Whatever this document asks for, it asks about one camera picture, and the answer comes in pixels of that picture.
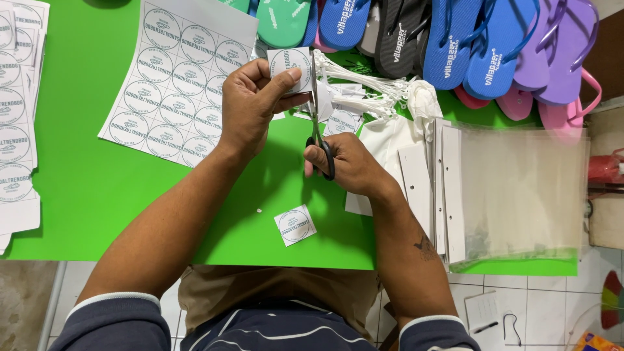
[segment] khaki pants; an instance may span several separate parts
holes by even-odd
[[[325,304],[372,341],[364,323],[381,289],[375,270],[189,265],[178,300],[187,311],[187,335],[237,305],[296,296]]]

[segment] round logo sticker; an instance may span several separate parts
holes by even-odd
[[[41,16],[32,7],[22,4],[13,4],[15,10],[15,18],[17,22],[36,24],[39,27],[42,26]]]
[[[0,126],[0,163],[15,162],[26,155],[28,134],[16,126]]]
[[[310,232],[310,220],[305,213],[291,210],[281,215],[278,221],[281,236],[288,241],[299,241]]]
[[[182,94],[197,95],[206,87],[206,74],[198,64],[183,62],[173,70],[172,81]]]
[[[13,89],[0,88],[0,124],[10,124],[24,114],[24,99]]]
[[[221,108],[223,99],[223,82],[226,76],[214,76],[206,83],[206,98],[208,101]]]
[[[0,49],[8,47],[12,40],[11,22],[6,17],[0,15]]]
[[[6,51],[0,51],[0,62],[0,87],[6,87],[19,78],[19,63]]]
[[[195,117],[195,105],[188,96],[171,94],[162,99],[160,115],[173,126],[184,126]]]
[[[189,167],[195,168],[214,148],[212,141],[204,137],[193,137],[184,143],[182,159]]]
[[[109,132],[119,144],[136,145],[145,140],[148,128],[147,121],[140,114],[123,112],[113,117]]]
[[[171,76],[173,62],[166,52],[149,47],[139,54],[137,59],[139,74],[150,82],[164,82]]]
[[[224,41],[217,48],[217,68],[226,76],[247,63],[247,50],[232,40]]]
[[[201,26],[189,26],[182,32],[182,52],[196,63],[206,63],[215,56],[215,39]]]
[[[32,52],[32,38],[28,33],[22,29],[15,28],[17,32],[17,41],[15,43],[15,49],[13,50],[13,57],[18,62],[24,62],[31,56]]]
[[[174,126],[161,124],[147,135],[147,148],[156,156],[171,157],[182,149],[182,133]]]
[[[251,60],[258,58],[268,60],[268,56],[266,55],[266,46],[260,44],[259,42],[255,42],[253,44],[253,50],[251,50]]]
[[[158,108],[162,96],[154,83],[136,81],[128,84],[124,91],[124,101],[129,109],[138,113],[149,113]]]
[[[171,49],[180,41],[178,21],[167,11],[153,9],[145,15],[145,35],[154,46]]]
[[[275,77],[279,73],[293,67],[301,69],[301,79],[299,83],[288,91],[290,94],[300,92],[310,81],[310,77],[313,75],[310,60],[295,49],[286,49],[278,52],[270,64],[271,77]]]
[[[31,170],[20,164],[0,167],[0,201],[23,199],[32,189]]]
[[[355,128],[355,118],[350,112],[344,110],[335,110],[327,122],[327,132],[330,135],[340,134],[342,132],[355,133]]]
[[[197,111],[193,120],[197,132],[207,138],[218,139],[223,129],[221,110],[216,107],[204,107]]]

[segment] mint green flip-flop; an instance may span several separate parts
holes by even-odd
[[[244,13],[247,13],[247,10],[249,10],[249,0],[219,0],[219,1],[221,1],[223,4],[230,5],[231,7],[234,7],[235,9],[239,11],[243,11]]]
[[[310,3],[311,0],[260,1],[256,13],[260,39],[277,49],[296,47],[308,25]]]

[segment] black scissors handle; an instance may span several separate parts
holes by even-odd
[[[308,141],[306,141],[306,147],[310,145],[314,145],[314,144],[315,144],[314,138],[309,137]],[[323,177],[325,177],[326,180],[332,181],[334,180],[334,177],[336,176],[336,166],[334,165],[334,157],[331,155],[331,149],[329,148],[329,143],[327,143],[326,141],[320,141],[319,147],[323,149],[323,151],[325,151],[325,155],[327,156],[327,165],[329,167],[329,174],[326,174],[325,172],[323,172]]]

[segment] forearm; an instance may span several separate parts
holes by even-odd
[[[113,241],[77,303],[107,292],[145,292],[160,298],[190,263],[246,163],[217,147]]]
[[[446,271],[435,248],[413,216],[399,185],[380,182],[371,198],[377,267],[399,327],[428,315],[457,315]]]

